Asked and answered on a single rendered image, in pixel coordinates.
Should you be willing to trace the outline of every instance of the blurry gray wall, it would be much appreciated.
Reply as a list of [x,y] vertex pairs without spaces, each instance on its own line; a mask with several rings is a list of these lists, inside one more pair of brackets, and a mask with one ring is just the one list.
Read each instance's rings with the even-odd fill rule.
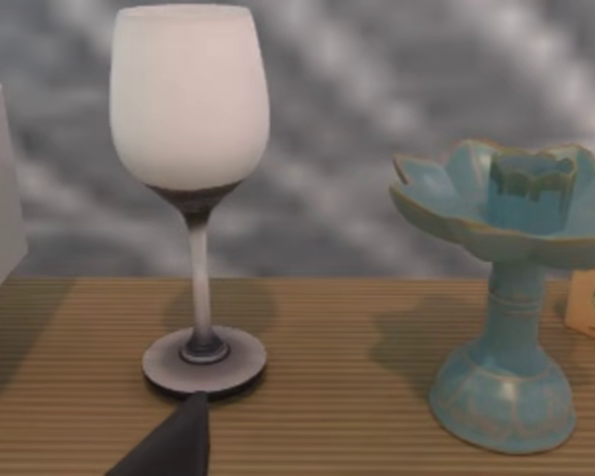
[[[189,274],[182,222],[120,166],[110,38],[129,0],[0,0],[27,275]],[[217,276],[483,276],[397,215],[393,152],[484,137],[595,151],[595,0],[249,0],[273,108],[211,224]]]

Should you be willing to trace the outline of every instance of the white wine glass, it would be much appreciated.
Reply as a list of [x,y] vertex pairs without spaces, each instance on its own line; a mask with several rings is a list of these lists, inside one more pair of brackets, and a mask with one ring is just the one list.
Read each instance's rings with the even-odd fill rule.
[[269,140],[267,80],[251,11],[176,4],[121,10],[115,22],[110,123],[117,155],[174,206],[189,231],[193,327],[157,340],[145,376],[174,394],[232,394],[262,375],[263,344],[212,326],[207,225],[259,164]]

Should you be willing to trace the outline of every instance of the blue ceramic candle holder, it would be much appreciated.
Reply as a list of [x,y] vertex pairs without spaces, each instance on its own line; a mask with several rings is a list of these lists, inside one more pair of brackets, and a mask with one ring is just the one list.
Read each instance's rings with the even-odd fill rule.
[[538,345],[545,269],[595,269],[595,159],[465,141],[445,166],[399,156],[401,215],[492,263],[480,336],[449,355],[429,393],[445,429],[511,454],[547,451],[575,427],[569,383]]

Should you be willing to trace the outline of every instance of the wooden table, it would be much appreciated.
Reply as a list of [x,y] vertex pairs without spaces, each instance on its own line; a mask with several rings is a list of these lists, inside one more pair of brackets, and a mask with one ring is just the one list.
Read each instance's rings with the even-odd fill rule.
[[[548,288],[541,342],[574,388],[557,451],[491,454],[454,439],[425,395],[445,353],[478,332],[482,282],[224,280],[215,320],[260,336],[267,379],[212,408],[213,476],[595,474],[595,341]],[[173,409],[143,350],[189,324],[185,280],[12,281],[0,290],[0,476],[99,476]]]

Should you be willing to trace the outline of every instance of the wine glass base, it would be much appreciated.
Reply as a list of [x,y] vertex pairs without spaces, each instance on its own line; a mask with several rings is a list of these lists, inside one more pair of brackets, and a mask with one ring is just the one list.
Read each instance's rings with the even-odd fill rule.
[[259,381],[267,363],[265,347],[251,334],[232,327],[214,326],[229,346],[225,358],[211,364],[192,364],[180,356],[192,329],[182,329],[157,340],[143,356],[143,372],[158,389],[176,396],[204,392],[227,397],[244,392]]
[[538,375],[499,374],[475,363],[469,346],[453,352],[439,370],[429,394],[438,422],[459,439],[506,453],[549,451],[575,427],[570,386],[549,359]]

